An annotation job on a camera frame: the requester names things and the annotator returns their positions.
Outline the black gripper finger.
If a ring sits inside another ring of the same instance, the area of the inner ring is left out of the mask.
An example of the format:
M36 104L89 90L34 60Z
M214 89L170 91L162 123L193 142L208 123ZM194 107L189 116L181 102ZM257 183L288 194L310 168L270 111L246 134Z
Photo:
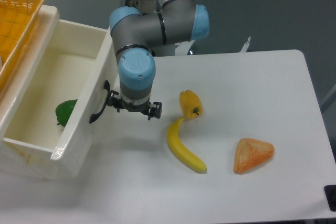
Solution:
M147 106L147 116L150 121L152 118L160 119L162 114L162 103L161 102L153 102L149 103Z
M113 107L117 110L117 112L120 112L121 110L121 96L117 91L110 90L109 92L110 96L107 100L107 106Z

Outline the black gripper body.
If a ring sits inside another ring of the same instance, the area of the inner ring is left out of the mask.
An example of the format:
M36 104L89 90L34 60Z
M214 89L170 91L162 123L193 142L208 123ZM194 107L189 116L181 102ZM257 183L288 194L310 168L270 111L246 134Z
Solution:
M150 110L150 96L151 93L147 94L143 98L135 99L126 96L121 92L118 110L127 110L129 112L139 112L147 115Z

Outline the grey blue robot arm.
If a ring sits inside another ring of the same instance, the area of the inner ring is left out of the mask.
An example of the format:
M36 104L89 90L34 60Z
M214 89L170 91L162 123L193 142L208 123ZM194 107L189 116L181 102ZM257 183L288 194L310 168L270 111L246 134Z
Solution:
M161 102L150 102L156 72L152 50L205 38L209 34L206 7L194 0L130 0L111 13L109 27L120 91L105 81L103 106L160 118Z

